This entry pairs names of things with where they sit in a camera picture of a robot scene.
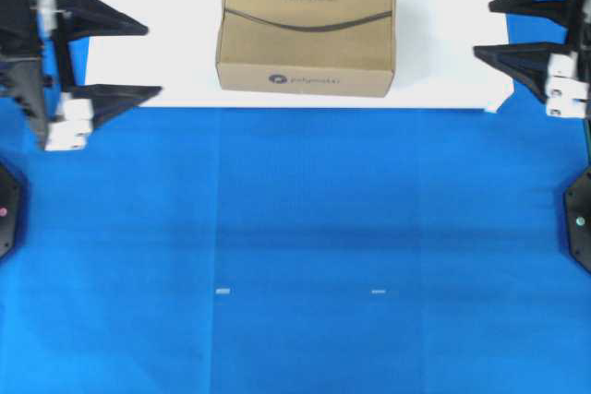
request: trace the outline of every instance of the cardboard box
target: cardboard box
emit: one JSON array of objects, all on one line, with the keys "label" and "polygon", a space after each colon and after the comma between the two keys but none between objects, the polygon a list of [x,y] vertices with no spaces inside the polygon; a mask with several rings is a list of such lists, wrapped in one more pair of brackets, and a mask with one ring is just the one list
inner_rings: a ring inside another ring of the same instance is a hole
[{"label": "cardboard box", "polygon": [[225,90],[383,97],[395,66],[394,0],[223,0]]}]

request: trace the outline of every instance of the blue fabric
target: blue fabric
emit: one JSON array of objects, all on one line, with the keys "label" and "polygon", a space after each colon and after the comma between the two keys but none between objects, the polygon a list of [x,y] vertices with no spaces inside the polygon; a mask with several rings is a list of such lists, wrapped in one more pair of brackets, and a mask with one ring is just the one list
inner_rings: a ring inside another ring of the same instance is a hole
[{"label": "blue fabric", "polygon": [[591,391],[583,129],[522,87],[498,115],[142,109],[51,155],[0,108],[29,183],[1,393]]}]

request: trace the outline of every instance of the polymaker logo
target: polymaker logo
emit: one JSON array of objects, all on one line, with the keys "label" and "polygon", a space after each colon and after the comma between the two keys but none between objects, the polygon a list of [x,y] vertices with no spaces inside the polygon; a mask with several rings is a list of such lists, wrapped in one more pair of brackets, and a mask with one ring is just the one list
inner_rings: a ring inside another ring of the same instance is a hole
[{"label": "polymaker logo", "polygon": [[279,85],[282,85],[284,83],[287,83],[287,77],[282,76],[281,74],[274,74],[269,78],[269,81],[272,83],[277,83]]}]

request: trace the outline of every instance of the blue cloth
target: blue cloth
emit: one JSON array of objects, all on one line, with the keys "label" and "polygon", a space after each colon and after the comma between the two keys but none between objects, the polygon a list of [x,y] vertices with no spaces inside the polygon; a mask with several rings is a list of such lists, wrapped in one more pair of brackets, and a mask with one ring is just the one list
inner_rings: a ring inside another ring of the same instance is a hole
[{"label": "blue cloth", "polygon": [[498,115],[142,109],[65,154],[0,119],[29,189],[2,393],[591,391],[583,128],[521,86]]}]

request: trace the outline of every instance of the white paper sheet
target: white paper sheet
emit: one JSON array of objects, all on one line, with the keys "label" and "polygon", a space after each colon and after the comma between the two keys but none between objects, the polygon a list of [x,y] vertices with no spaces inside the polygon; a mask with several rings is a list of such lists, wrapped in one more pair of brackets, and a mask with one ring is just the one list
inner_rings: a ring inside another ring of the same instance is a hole
[{"label": "white paper sheet", "polygon": [[215,69],[222,0],[103,0],[149,26],[147,37],[94,38],[87,83],[161,85],[148,106],[306,108],[480,108],[495,111],[511,80],[472,53],[507,43],[491,0],[398,0],[397,72],[385,99],[220,89]]}]

